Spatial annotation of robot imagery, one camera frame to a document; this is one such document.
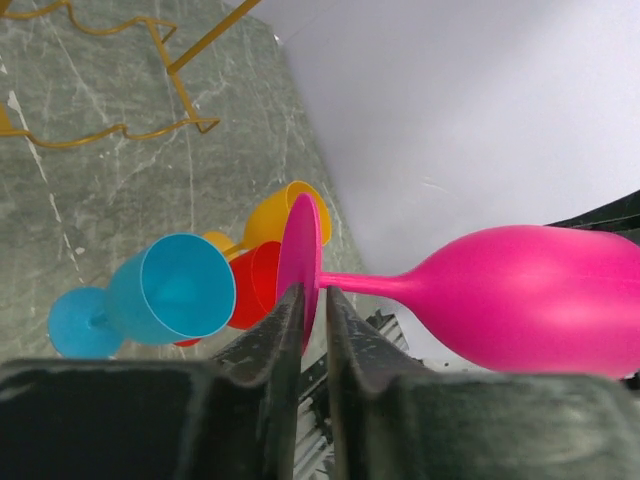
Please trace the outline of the red wine glass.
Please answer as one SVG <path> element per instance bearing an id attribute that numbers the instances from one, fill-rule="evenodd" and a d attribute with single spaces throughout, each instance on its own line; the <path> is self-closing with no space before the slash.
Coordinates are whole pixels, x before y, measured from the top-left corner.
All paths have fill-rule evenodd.
<path id="1" fill-rule="evenodd" d="M 228 260 L 204 237 L 167 235 L 124 262 L 105 290 L 104 307 L 126 286 L 141 301 L 141 341 L 171 340 L 192 345 L 227 326 L 247 329 L 274 308 L 280 244 L 267 242 Z"/>

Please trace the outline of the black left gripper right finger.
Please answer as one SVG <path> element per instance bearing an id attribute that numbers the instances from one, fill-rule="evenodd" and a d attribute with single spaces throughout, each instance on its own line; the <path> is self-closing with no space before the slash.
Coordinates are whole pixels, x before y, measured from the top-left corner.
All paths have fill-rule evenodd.
<path id="1" fill-rule="evenodd" d="M 329 288 L 328 345 L 331 323 L 348 314 L 358 316 L 340 289 Z M 399 382 L 413 479 L 638 477 L 639 406 L 620 382 L 436 373 Z"/>

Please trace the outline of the orange wine glass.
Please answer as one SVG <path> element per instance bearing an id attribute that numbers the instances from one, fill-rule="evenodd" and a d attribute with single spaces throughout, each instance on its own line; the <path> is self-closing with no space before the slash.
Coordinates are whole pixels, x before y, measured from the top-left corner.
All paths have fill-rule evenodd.
<path id="1" fill-rule="evenodd" d="M 220 231 L 206 232 L 203 237 L 216 246 L 228 260 L 266 242 L 280 242 L 289 212 L 296 198 L 303 193 L 311 195 L 316 202 L 321 225 L 322 245 L 326 245 L 332 236 L 330 211 L 317 190 L 312 185 L 300 180 L 293 181 L 271 194 L 253 210 L 246 222 L 243 237 L 239 243 L 234 243 Z"/>

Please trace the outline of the blue wine glass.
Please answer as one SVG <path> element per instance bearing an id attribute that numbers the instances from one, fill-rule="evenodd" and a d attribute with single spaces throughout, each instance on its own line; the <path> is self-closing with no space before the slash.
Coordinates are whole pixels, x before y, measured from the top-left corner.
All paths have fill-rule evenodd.
<path id="1" fill-rule="evenodd" d="M 165 345 L 216 334 L 236 306 L 223 253 L 186 232 L 163 236 L 126 260 L 104 288 L 70 290 L 52 305 L 49 339 L 67 358 L 102 359 L 129 340 Z"/>

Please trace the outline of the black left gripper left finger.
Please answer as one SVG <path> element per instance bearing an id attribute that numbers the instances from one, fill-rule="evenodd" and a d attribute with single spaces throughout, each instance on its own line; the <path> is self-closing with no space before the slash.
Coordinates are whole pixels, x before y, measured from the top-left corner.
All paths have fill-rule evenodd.
<path id="1" fill-rule="evenodd" d="M 1 367 L 5 479 L 289 479 L 305 296 L 212 358 Z"/>

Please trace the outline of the pink wine glass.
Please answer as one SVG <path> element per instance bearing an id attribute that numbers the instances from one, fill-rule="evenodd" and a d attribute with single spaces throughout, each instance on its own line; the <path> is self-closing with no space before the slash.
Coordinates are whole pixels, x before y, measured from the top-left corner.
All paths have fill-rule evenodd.
<path id="1" fill-rule="evenodd" d="M 278 294 L 302 284 L 304 325 L 332 287 L 408 308 L 448 349 L 488 370 L 622 378 L 639 367 L 639 248 L 603 231 L 515 225 L 460 237 L 398 276 L 328 273 L 315 200 L 295 200 Z"/>

